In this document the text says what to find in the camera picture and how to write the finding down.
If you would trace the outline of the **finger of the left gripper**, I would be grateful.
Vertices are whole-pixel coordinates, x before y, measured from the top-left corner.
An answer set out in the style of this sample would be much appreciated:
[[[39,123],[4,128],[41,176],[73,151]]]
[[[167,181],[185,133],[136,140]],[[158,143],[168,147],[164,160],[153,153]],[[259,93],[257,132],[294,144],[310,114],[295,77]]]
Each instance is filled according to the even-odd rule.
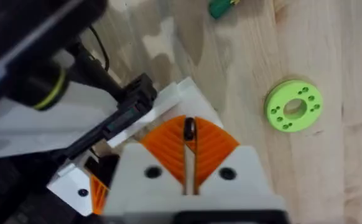
[[[107,140],[110,147],[116,147],[131,138],[142,128],[158,118],[164,121],[176,116],[198,116],[219,127],[223,127],[215,109],[206,99],[195,82],[187,77],[179,83],[172,82],[161,90],[153,108],[124,131]]]
[[[117,154],[80,154],[57,170],[47,188],[80,215],[100,215],[118,160]]]

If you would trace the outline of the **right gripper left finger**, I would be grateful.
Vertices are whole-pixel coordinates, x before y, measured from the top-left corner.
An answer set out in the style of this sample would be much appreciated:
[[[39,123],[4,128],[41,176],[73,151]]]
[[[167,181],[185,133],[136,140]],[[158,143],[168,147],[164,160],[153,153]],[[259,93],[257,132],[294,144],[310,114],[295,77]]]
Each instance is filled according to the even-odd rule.
[[[138,142],[127,144],[111,183],[112,201],[143,197],[191,196],[191,165],[185,134],[190,118],[181,115],[158,125]]]

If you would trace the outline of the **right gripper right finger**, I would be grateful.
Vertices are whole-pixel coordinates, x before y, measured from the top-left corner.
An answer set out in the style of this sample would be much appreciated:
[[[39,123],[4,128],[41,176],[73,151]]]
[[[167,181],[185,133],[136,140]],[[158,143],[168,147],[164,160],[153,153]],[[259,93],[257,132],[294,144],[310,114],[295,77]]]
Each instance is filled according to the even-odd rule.
[[[196,118],[195,188],[201,195],[272,195],[259,156],[216,124]]]

